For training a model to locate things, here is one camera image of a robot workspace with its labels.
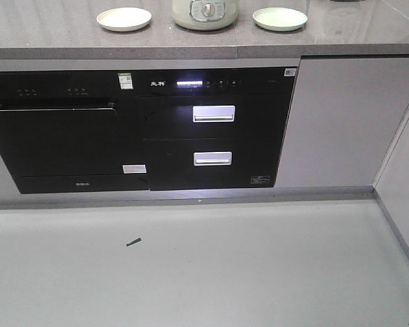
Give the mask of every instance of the drawer handle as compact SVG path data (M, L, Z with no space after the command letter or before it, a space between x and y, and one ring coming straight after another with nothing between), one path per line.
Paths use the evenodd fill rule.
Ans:
M229 159L197 159L195 166L221 166L230 165Z
M193 106L194 123L231 123L234 122L235 106Z
M207 121L207 122L218 122L218 121L233 121L233 116L194 116L194 122Z
M230 166L231 152L195 152L194 166Z

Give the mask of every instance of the drawer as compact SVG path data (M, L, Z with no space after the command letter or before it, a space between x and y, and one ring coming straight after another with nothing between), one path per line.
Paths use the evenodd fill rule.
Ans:
M143 97L145 140L266 138L282 135L290 95Z
M42 176L14 178L22 194L148 189L147 174Z
M272 187L275 140L145 141L150 190Z

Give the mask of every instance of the floor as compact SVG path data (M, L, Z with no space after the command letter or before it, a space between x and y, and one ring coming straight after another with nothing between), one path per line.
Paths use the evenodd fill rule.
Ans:
M0 327L408 324L374 200L0 210Z

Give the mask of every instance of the plate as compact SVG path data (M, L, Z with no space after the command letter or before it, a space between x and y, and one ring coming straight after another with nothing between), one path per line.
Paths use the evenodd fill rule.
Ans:
M263 29L279 32L294 31L307 22L303 12L283 7L260 9L253 13L253 19Z
M150 19L150 12L134 7L115 8L97 16L103 28L115 32L136 31L149 24Z

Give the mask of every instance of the sticker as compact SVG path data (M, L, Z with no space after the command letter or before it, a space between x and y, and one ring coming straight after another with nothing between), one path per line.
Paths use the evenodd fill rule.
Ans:
M293 77L297 73L297 68L286 68L285 69L285 77Z
M269 184L270 176L252 176L250 177L250 184Z
M123 165L124 174L146 174L145 165Z
M122 90L133 90L132 73L118 73L118 81Z

